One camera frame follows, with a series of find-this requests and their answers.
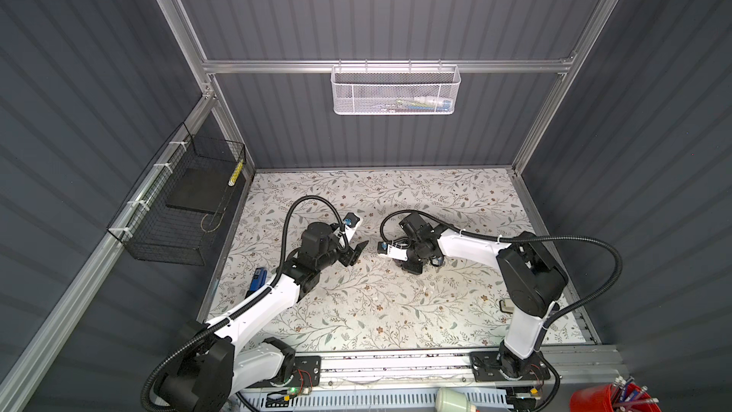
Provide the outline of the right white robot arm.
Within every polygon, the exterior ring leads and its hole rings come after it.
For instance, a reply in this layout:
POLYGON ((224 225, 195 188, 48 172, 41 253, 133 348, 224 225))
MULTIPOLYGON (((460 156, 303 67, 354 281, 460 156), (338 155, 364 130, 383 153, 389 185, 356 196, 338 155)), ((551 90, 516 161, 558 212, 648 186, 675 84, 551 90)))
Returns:
POLYGON ((539 351, 548 320, 559 310, 568 276, 534 234, 523 232, 507 240, 486 238, 441 221, 431 224, 418 212, 402 219, 400 228, 403 236, 383 238, 377 253, 411 274, 421 274, 426 263, 441 267, 448 258, 473 261, 499 272, 515 310, 494 364, 506 379, 520 380, 541 363, 539 351))

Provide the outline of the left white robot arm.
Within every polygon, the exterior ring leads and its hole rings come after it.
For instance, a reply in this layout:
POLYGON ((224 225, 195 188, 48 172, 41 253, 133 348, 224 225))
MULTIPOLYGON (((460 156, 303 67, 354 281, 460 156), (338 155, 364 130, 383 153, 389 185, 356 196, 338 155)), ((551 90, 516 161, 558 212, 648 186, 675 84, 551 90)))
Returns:
POLYGON ((367 242, 352 244, 360 219, 343 223, 313 222, 299 247, 284 258, 276 276, 228 312, 194 323, 175 349, 143 385, 141 402, 148 411, 219 411, 240 391, 274 381, 283 385, 295 369, 295 349, 270 337, 249 345, 267 324, 294 307, 318 284, 322 272, 340 263, 354 265, 367 242))

